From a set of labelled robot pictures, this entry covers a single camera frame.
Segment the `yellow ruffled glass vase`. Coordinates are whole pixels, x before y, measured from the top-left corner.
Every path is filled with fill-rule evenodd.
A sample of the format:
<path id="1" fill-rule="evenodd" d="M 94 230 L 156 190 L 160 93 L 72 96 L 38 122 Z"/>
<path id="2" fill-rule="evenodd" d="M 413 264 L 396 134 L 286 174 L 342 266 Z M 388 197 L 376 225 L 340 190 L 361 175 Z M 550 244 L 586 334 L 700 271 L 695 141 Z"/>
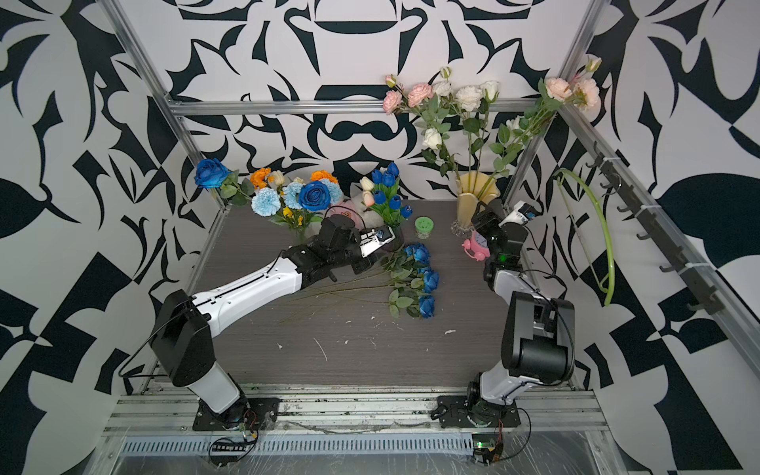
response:
<path id="1" fill-rule="evenodd" d="M 452 223 L 451 231 L 457 237 L 466 237 L 472 232 L 472 218 L 480 203 L 489 204 L 499 198 L 499 190 L 496 179 L 483 172 L 469 171 L 461 174 L 456 180 L 457 206 L 456 219 Z"/>

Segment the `single blue rose stem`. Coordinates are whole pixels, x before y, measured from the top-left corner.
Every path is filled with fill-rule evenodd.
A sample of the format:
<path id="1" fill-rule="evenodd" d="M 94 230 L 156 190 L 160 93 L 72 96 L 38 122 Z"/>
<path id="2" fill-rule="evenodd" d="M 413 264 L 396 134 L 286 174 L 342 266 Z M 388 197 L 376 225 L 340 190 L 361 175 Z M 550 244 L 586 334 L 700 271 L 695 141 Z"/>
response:
<path id="1" fill-rule="evenodd" d="M 405 245 L 399 251 L 393 251 L 389 255 L 384 255 L 384 257 L 380 258 L 379 264 L 382 271 L 378 275 L 366 278 L 366 283 L 360 279 L 358 284 L 350 284 L 348 286 L 386 282 L 389 279 L 388 274 L 392 271 L 425 267 L 433 269 L 431 267 L 431 253 L 423 243 L 411 243 L 411 245 Z"/>

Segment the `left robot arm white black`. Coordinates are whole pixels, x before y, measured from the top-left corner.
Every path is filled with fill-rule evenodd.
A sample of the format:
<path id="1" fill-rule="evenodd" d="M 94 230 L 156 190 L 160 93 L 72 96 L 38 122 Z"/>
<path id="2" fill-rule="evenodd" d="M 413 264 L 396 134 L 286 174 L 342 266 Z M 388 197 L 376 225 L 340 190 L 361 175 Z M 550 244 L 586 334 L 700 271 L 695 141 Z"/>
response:
<path id="1" fill-rule="evenodd" d="M 299 292 L 345 266 L 359 274 L 376 263 L 378 251 L 395 241 L 386 225 L 359 230 L 344 215 L 322 221 L 303 245 L 283 249 L 276 259 L 229 284 L 193 296 L 179 290 L 165 298 L 148 338 L 171 383 L 187 388 L 220 425 L 234 428 L 249 411 L 243 389 L 217 362 L 213 338 L 239 319 L 274 300 Z"/>

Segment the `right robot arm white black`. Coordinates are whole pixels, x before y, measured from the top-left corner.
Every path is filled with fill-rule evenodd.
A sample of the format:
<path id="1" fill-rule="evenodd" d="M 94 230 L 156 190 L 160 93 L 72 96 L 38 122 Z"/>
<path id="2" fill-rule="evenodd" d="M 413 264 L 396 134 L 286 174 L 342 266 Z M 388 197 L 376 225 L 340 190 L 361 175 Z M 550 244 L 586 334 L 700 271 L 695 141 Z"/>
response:
<path id="1" fill-rule="evenodd" d="M 472 225 L 488 247 L 483 277 L 507 304 L 500 360 L 468 386 L 466 407 L 478 425 L 516 409 L 515 401 L 534 387 L 554 387 L 570 380 L 575 363 L 574 307 L 544 296 L 526 280 L 520 253 L 536 217 L 520 202 L 509 211 L 499 203 L 480 202 Z"/>

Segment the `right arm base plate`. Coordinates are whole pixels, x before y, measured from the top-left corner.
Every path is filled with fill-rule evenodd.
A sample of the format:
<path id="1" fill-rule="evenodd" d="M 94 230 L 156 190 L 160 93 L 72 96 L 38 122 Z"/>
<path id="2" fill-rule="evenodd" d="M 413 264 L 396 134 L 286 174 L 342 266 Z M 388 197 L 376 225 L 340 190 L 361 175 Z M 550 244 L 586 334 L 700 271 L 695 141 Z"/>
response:
<path id="1" fill-rule="evenodd" d="M 466 396 L 439 396 L 429 416 L 444 429 L 512 429 L 521 424 L 515 403 L 501 406 L 481 400 L 470 402 Z"/>

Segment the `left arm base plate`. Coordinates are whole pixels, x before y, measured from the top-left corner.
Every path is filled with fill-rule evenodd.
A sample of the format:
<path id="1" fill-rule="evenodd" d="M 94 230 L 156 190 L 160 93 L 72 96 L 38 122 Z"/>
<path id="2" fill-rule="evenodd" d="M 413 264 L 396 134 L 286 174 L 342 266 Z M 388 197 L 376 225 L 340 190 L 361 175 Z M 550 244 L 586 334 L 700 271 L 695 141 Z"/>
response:
<path id="1" fill-rule="evenodd" d="M 192 425 L 193 431 L 260 431 L 274 426 L 278 419 L 279 398 L 248 397 L 233 403 L 223 413 L 215 413 L 203 401 Z"/>

